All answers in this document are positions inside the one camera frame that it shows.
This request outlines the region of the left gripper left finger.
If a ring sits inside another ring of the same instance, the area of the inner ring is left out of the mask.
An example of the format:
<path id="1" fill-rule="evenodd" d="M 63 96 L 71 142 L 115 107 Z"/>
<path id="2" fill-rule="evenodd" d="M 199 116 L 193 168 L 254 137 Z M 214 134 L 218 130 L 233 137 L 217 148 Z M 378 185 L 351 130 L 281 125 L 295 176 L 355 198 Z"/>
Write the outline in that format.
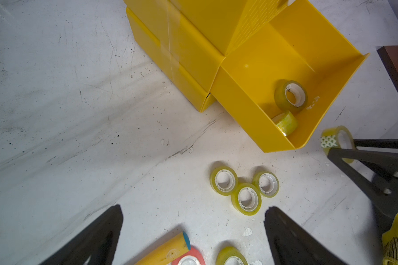
<path id="1" fill-rule="evenodd" d="M 111 265 L 122 224 L 122 209 L 114 205 L 42 264 Z"/>

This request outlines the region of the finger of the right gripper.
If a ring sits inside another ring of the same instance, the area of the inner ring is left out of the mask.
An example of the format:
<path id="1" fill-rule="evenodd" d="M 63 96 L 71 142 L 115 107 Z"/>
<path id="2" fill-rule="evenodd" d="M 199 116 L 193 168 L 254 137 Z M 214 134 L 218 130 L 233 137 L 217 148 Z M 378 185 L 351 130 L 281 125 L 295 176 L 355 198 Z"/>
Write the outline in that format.
<path id="1" fill-rule="evenodd" d="M 398 139 L 354 139 L 354 144 L 366 148 L 398 149 Z"/>
<path id="2" fill-rule="evenodd" d="M 333 162 L 370 199 L 385 216 L 398 213 L 398 153 L 332 148 L 328 159 Z M 346 160 L 358 161 L 373 173 L 369 180 Z"/>

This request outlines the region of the yellow tape roll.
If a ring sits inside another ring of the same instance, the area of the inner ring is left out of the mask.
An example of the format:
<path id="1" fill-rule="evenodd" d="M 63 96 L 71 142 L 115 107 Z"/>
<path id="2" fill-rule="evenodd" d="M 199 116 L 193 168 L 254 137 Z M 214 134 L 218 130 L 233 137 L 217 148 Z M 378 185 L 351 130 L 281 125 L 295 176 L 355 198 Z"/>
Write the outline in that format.
<path id="1" fill-rule="evenodd" d="M 235 247 L 228 246 L 217 255 L 216 265 L 248 265 L 248 263 Z"/>
<path id="2" fill-rule="evenodd" d="M 274 99 L 279 109 L 298 113 L 306 107 L 308 94 L 298 82 L 286 81 L 276 88 Z"/>
<path id="3" fill-rule="evenodd" d="M 275 197 L 280 188 L 280 183 L 277 176 L 268 171 L 256 173 L 253 177 L 252 184 L 258 188 L 262 196 L 267 198 Z"/>
<path id="4" fill-rule="evenodd" d="M 321 133 L 320 146 L 323 148 L 326 156 L 330 149 L 356 149 L 356 145 L 350 131 L 344 126 L 324 130 Z"/>
<path id="5" fill-rule="evenodd" d="M 227 166 L 215 168 L 210 175 L 213 190 L 223 196 L 230 196 L 239 185 L 237 174 Z"/>
<path id="6" fill-rule="evenodd" d="M 241 183 L 231 194 L 232 205 L 243 215 L 252 216 L 259 212 L 262 199 L 256 186 Z"/>
<path id="7" fill-rule="evenodd" d="M 272 121 L 284 136 L 289 136 L 298 127 L 298 121 L 291 111 L 285 111 L 275 116 Z"/>

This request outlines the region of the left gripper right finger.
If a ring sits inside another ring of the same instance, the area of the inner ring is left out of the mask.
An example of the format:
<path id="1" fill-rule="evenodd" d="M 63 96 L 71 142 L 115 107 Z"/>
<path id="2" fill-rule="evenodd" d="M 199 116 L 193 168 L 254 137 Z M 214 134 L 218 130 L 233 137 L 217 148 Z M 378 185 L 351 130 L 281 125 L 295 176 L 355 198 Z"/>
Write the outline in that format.
<path id="1" fill-rule="evenodd" d="M 278 207 L 265 212 L 264 226 L 276 265 L 343 265 Z"/>

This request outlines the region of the yellow drawer cabinet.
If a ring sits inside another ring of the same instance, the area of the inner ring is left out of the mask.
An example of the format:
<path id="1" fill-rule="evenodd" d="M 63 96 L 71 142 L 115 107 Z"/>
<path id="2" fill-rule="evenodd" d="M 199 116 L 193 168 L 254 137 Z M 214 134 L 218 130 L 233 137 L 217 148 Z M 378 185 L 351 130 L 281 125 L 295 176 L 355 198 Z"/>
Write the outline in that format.
<path id="1" fill-rule="evenodd" d="M 309 1 L 127 1 L 136 42 L 199 111 L 219 102 L 264 152 L 304 147 L 366 60 Z M 306 107 L 284 136 L 277 87 Z"/>

